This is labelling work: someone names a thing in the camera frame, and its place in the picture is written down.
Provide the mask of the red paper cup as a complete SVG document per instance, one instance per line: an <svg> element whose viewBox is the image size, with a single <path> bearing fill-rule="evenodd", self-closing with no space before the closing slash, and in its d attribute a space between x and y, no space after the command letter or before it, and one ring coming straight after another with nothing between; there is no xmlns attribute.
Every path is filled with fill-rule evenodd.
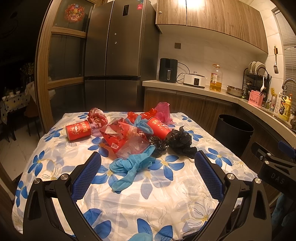
<svg viewBox="0 0 296 241"><path fill-rule="evenodd" d="M66 126L67 138L75 141L91 135L91 126L87 120Z"/></svg>
<svg viewBox="0 0 296 241"><path fill-rule="evenodd" d="M150 118L147 124L153 130L154 136L160 138L161 140L164 140L171 132L171 129L167 125L155 117Z"/></svg>

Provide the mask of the blue disposable glove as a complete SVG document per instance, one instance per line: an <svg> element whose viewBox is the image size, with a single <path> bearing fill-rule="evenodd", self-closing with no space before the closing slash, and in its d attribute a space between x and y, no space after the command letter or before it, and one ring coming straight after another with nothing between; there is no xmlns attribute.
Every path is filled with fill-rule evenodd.
<svg viewBox="0 0 296 241"><path fill-rule="evenodd" d="M149 145L142 153L132 154L126 160L115 159L109 165L110 171L117 175L125 174L125 176L111 185L112 190L121 192L128 188L133 183L137 172L150 167L155 162L155 158L152 157L154 150L155 146Z"/></svg>

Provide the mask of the black plastic bag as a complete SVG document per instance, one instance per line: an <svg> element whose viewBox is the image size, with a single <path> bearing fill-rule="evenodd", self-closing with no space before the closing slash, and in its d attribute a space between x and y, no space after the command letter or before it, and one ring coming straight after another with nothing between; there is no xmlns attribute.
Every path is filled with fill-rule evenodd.
<svg viewBox="0 0 296 241"><path fill-rule="evenodd" d="M157 136L150 136L149 143L155 146L155 150L152 153L152 157L159 158L168 147L170 147L176 154L186 156L190 159L194 159L197 148L192 147L192 136L185 132L181 126L178 130L171 130L161 139Z"/></svg>

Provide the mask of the clear red plastic packaging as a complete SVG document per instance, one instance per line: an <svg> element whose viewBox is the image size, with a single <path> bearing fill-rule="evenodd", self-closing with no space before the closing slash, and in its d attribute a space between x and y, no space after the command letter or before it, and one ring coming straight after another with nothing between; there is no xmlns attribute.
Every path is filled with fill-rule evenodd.
<svg viewBox="0 0 296 241"><path fill-rule="evenodd" d="M140 154L149 146L144 134L123 118L114 118L99 130L118 158L127 159L130 155Z"/></svg>

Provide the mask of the red snack wrapper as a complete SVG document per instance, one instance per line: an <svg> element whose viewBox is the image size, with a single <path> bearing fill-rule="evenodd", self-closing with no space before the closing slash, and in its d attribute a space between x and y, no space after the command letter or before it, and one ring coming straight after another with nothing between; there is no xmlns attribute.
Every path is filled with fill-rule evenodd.
<svg viewBox="0 0 296 241"><path fill-rule="evenodd" d="M108 119L104 112L98 108L90 109L87 120L94 128L102 128L104 125L108 124Z"/></svg>

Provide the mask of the red plastic bag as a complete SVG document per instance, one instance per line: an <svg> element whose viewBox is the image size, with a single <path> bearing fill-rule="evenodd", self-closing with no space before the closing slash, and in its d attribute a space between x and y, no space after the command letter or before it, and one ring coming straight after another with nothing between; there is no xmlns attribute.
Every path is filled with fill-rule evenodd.
<svg viewBox="0 0 296 241"><path fill-rule="evenodd" d="M127 118L131 123L135 123L135 120L137 119L138 116L141 116L142 120L143 119L149 120L150 118L154 117L156 114L157 114L157 110L154 108L151 108L149 111L145 113L140 113L140 114L136 114L130 111L127 113Z"/></svg>

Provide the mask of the pink plastic bag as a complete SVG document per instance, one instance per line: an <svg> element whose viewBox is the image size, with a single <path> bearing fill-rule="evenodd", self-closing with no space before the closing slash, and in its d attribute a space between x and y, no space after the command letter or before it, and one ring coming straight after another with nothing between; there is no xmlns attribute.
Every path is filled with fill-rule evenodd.
<svg viewBox="0 0 296 241"><path fill-rule="evenodd" d="M154 108L157 113L155 118L166 125L170 125L173 123L173 119L170 116L170 104L167 102L159 102Z"/></svg>

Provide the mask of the lilac plastic bag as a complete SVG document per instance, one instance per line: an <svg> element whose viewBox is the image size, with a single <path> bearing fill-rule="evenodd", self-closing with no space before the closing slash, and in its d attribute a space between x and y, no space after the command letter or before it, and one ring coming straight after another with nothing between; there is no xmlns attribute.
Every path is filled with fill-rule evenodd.
<svg viewBox="0 0 296 241"><path fill-rule="evenodd" d="M102 133L100 132L100 126L96 123L90 123L91 126L91 135L94 137L101 137Z"/></svg>

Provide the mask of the black trash bin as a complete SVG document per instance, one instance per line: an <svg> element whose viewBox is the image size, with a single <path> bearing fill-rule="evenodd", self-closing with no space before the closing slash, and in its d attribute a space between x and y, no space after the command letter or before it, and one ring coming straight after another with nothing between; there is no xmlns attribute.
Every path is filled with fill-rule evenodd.
<svg viewBox="0 0 296 241"><path fill-rule="evenodd" d="M214 138L236 156L241 157L253 133L254 128L248 122L236 116L220 114Z"/></svg>

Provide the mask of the chrome faucet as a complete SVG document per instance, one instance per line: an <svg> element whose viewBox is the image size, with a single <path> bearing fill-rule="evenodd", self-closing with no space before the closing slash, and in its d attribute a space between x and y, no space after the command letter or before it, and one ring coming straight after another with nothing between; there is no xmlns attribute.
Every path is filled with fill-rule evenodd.
<svg viewBox="0 0 296 241"><path fill-rule="evenodd" d="M292 83L296 83L296 81L294 80L294 79L292 79L292 78L288 78L288 79L286 79L284 82L283 82L283 84L282 84L282 97L281 97L281 108L279 109L279 113L281 114L281 115L283 115L284 114L284 112L285 112L285 99L286 99L286 92L287 92L287 84L289 83L289 82L292 82Z"/></svg>

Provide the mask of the yellow detergent bottle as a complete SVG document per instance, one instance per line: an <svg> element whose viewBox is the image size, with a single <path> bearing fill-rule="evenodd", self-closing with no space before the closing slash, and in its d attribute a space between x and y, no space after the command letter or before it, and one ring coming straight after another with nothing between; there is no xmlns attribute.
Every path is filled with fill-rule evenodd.
<svg viewBox="0 0 296 241"><path fill-rule="evenodd" d="M278 111L278 115L284 121L288 121L290 117L290 108L291 108L291 100L288 96L282 96L280 101L280 109Z"/></svg>

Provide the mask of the pink utensil holder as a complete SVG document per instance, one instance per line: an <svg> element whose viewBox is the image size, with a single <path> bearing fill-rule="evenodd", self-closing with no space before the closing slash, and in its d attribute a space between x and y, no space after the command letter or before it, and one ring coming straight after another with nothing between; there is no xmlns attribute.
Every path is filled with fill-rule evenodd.
<svg viewBox="0 0 296 241"><path fill-rule="evenodd" d="M265 95L259 91L251 90L249 94L248 104L261 107Z"/></svg>

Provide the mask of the steel bowl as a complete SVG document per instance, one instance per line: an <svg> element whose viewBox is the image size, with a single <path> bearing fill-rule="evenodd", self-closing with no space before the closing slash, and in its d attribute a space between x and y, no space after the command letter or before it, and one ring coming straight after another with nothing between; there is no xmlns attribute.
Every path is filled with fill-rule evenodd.
<svg viewBox="0 0 296 241"><path fill-rule="evenodd" d="M243 89L239 89L233 86L228 85L227 86L227 91L228 94L232 95L232 96L236 96L241 98L244 94L244 90Z"/></svg>

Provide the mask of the black dish rack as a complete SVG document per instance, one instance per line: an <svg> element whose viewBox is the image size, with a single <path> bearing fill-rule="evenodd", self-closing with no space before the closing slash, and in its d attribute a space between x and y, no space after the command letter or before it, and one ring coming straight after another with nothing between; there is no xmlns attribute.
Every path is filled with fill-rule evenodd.
<svg viewBox="0 0 296 241"><path fill-rule="evenodd" d="M259 61L251 61L243 72L243 98L249 99L252 90L261 92L263 90L263 102L267 101L272 76L267 72L265 64Z"/></svg>

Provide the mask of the wooden lower cabinets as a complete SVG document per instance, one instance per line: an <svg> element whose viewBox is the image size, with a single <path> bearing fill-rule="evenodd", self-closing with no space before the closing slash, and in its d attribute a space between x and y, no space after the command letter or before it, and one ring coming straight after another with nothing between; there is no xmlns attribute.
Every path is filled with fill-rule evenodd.
<svg viewBox="0 0 296 241"><path fill-rule="evenodd" d="M145 87L144 111L154 108L159 102L168 102L172 113L184 113L211 135L215 132L218 116L221 114L233 115L251 124L254 127L254 133L241 156L241 160L255 172L260 170L262 162L251 152L253 142L259 143L271 151L274 156L290 161L290 158L278 149L278 142L284 140L283 134L277 133L259 117L239 104L198 94Z"/></svg>

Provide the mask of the wooden cabinets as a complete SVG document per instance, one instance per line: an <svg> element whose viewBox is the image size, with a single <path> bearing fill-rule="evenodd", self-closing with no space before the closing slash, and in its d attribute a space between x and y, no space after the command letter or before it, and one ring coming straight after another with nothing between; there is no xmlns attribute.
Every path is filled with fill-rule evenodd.
<svg viewBox="0 0 296 241"><path fill-rule="evenodd" d="M157 1L156 24L211 30L268 52L260 12L242 1Z"/></svg>
<svg viewBox="0 0 296 241"><path fill-rule="evenodd" d="M184 113L211 135L215 132L218 116L221 114L233 115L251 124L254 127L254 133L241 156L241 160L255 172L260 170L262 162L251 152L253 142L259 143L271 151L274 156L290 161L290 158L278 149L278 142L284 140L283 134L277 133L259 117L239 104L198 94L145 87L144 111L154 108L159 102L168 102L172 113Z"/></svg>

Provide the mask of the cooking oil bottle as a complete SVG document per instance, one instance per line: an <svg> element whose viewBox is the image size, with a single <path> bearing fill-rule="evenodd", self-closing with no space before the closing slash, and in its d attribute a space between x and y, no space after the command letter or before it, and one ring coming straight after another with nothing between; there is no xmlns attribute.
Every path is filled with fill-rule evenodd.
<svg viewBox="0 0 296 241"><path fill-rule="evenodd" d="M210 90L220 92L222 89L223 73L221 72L219 64L212 64L212 66L213 66L213 69L211 71L211 77L210 77Z"/></svg>

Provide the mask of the hanging spatula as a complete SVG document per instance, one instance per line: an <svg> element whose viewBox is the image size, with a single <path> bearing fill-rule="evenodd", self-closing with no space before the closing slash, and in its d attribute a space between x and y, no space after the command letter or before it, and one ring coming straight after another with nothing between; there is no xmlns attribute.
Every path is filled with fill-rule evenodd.
<svg viewBox="0 0 296 241"><path fill-rule="evenodd" d="M278 70L278 60L277 60L277 56L278 56L278 48L276 46L274 46L274 56L275 56L275 63L274 63L274 73L278 74L279 70Z"/></svg>

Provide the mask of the white slow cooker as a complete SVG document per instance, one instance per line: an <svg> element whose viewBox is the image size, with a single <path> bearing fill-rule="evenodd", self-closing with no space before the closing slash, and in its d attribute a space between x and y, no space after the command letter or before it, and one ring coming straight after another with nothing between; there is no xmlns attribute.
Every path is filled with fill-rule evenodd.
<svg viewBox="0 0 296 241"><path fill-rule="evenodd" d="M197 88L205 88L206 78L203 75L197 74L196 72L192 74L185 74L183 84Z"/></svg>

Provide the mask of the black air fryer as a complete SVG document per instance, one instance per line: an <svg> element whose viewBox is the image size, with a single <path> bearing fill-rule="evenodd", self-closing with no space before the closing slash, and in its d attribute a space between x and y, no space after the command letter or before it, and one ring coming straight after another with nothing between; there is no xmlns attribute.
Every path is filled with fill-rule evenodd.
<svg viewBox="0 0 296 241"><path fill-rule="evenodd" d="M159 80L164 82L177 82L177 59L161 58L159 63Z"/></svg>

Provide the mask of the wooden upper cabinets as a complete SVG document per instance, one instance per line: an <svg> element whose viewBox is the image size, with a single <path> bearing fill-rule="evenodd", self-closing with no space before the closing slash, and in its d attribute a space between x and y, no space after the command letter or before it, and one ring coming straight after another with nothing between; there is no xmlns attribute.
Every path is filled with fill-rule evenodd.
<svg viewBox="0 0 296 241"><path fill-rule="evenodd" d="M156 24L211 30L268 52L260 12L242 1L157 1Z"/></svg>

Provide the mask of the wooden glass door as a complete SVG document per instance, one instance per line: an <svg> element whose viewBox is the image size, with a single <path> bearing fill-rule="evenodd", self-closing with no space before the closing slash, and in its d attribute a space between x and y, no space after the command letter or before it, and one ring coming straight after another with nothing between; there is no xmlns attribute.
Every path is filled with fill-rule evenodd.
<svg viewBox="0 0 296 241"><path fill-rule="evenodd" d="M35 92L43 131L86 109L84 58L91 14L104 1L49 2L37 42Z"/></svg>

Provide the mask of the dark steel refrigerator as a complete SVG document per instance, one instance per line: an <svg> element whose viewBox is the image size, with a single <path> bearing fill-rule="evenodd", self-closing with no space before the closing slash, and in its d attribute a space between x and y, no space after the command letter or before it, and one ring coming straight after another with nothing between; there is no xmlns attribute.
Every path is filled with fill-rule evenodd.
<svg viewBox="0 0 296 241"><path fill-rule="evenodd" d="M155 80L159 51L150 1L111 1L93 9L85 51L86 108L142 111L145 80Z"/></svg>

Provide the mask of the wall socket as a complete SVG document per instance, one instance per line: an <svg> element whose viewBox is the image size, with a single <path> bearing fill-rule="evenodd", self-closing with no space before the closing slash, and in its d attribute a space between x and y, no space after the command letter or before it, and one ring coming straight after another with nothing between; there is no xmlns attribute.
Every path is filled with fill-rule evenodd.
<svg viewBox="0 0 296 241"><path fill-rule="evenodd" d="M181 43L175 43L174 48L175 49L181 49Z"/></svg>

